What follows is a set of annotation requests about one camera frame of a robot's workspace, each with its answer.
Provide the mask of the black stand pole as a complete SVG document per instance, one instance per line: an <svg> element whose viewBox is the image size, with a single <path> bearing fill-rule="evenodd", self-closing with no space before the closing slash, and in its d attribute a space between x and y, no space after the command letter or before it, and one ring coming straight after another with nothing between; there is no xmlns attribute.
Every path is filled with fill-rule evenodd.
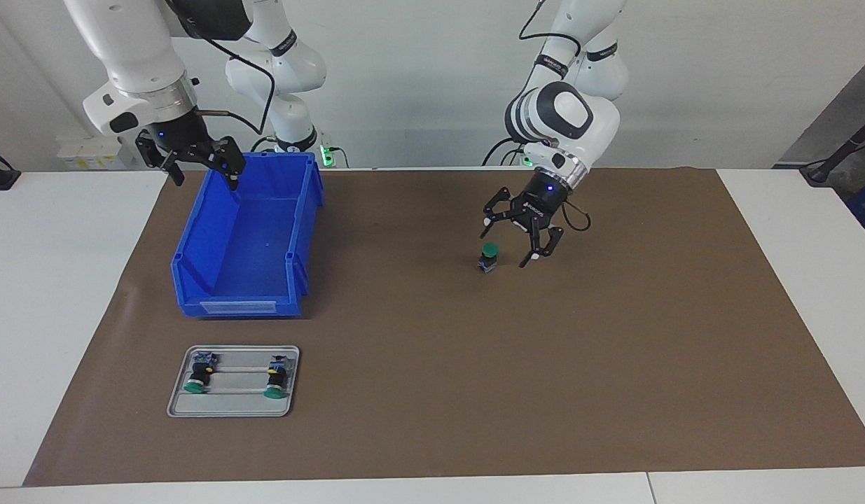
<svg viewBox="0 0 865 504"><path fill-rule="evenodd" d="M816 162L808 162L799 168L799 173L808 185L814 188L826 188L830 186L829 177L834 169L838 168L843 160L853 153L860 152L865 148L865 124L862 125L845 143L842 144L829 157Z"/></svg>

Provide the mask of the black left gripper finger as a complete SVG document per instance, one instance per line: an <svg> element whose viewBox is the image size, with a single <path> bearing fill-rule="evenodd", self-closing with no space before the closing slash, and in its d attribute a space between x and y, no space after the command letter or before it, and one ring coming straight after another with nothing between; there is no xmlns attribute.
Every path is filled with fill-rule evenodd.
<svg viewBox="0 0 865 504"><path fill-rule="evenodd" d="M493 197L483 207L485 215L483 219L483 231L481 239L485 238L487 233L495 223L499 221L509 221L513 226L518 227L524 233L528 233L528 224L526 223L526 192L519 192L518 195L512 195L506 186L502 186Z"/></svg>
<svg viewBox="0 0 865 504"><path fill-rule="evenodd" d="M529 230L526 230L530 240L530 249L525 258L519 262L519 268L525 268L532 261L553 255L564 233L563 227L549 225L545 230L540 227L538 221L532 221Z"/></svg>

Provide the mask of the brown table mat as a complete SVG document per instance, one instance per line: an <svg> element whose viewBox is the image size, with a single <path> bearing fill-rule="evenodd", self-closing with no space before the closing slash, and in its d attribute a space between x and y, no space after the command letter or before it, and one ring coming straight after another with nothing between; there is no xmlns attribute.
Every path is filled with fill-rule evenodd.
<svg viewBox="0 0 865 504"><path fill-rule="evenodd" d="M167 183L28 486L865 466L865 426L714 170L596 169L593 227L518 263L524 171L323 175L296 319L181 313L202 182ZM300 348L282 417L172 418L194 345Z"/></svg>

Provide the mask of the blue plastic storage bin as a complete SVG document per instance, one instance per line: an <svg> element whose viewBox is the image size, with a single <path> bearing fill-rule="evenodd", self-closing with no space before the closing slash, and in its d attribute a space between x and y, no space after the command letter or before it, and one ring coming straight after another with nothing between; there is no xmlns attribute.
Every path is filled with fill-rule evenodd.
<svg viewBox="0 0 865 504"><path fill-rule="evenodd" d="M298 318L324 187L313 153L247 153L235 189L209 171L172 258L189 318Z"/></svg>

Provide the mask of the silver metal tray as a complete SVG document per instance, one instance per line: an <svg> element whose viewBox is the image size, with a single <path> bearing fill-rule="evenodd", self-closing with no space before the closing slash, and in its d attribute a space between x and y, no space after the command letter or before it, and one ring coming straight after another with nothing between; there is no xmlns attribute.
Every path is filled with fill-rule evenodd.
<svg viewBox="0 0 865 504"><path fill-rule="evenodd" d="M205 393L182 390L196 351L211 351L219 357ZM289 358L288 389L291 395L281 400L263 396L267 366L275 355ZM194 345L184 354L166 414L172 418L285 416L293 405L298 365L300 348L294 345Z"/></svg>

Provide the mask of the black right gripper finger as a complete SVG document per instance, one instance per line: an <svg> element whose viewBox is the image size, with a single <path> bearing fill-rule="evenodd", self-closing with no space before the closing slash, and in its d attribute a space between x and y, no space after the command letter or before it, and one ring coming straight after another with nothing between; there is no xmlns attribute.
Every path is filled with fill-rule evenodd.
<svg viewBox="0 0 865 504"><path fill-rule="evenodd" d="M148 168L159 169L172 180L175 186L182 186L185 176L177 165L177 153L164 155L151 135L137 135L137 150Z"/></svg>
<svg viewBox="0 0 865 504"><path fill-rule="evenodd" d="M239 144L230 135L218 140L198 141L194 144L194 159L206 168L220 173L230 191L239 188L246 160Z"/></svg>

